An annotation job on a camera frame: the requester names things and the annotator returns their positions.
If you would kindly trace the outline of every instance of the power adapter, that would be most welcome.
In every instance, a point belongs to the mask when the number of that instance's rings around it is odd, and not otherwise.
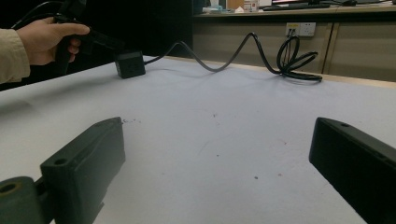
[[[146,74],[141,51],[123,51],[114,55],[117,72],[121,78],[138,77]]]

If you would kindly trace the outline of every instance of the white table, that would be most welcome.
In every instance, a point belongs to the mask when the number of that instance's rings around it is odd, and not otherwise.
[[[313,129],[337,119],[396,146],[395,89],[171,59],[146,70],[121,79],[110,63],[1,91],[0,180],[37,180],[46,158],[121,117],[127,159],[94,223],[365,223],[308,161]]]

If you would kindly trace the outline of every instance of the sleeve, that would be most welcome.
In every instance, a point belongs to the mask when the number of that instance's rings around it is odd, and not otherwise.
[[[21,81],[29,75],[29,59],[17,32],[0,29],[0,84]]]

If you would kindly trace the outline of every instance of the human hand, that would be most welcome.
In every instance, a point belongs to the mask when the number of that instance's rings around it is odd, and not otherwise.
[[[53,18],[33,21],[17,30],[25,47],[29,64],[44,65],[55,61],[57,45],[67,35],[87,35],[90,28],[76,23],[53,23]],[[76,38],[70,40],[69,62],[78,54],[81,42]]]

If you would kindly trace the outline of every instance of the electrical socket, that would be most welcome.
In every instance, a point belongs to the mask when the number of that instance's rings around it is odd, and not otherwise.
[[[299,35],[299,34],[300,34],[300,23],[298,22],[286,23],[286,36]]]
[[[315,22],[301,22],[299,36],[314,36],[316,25]]]

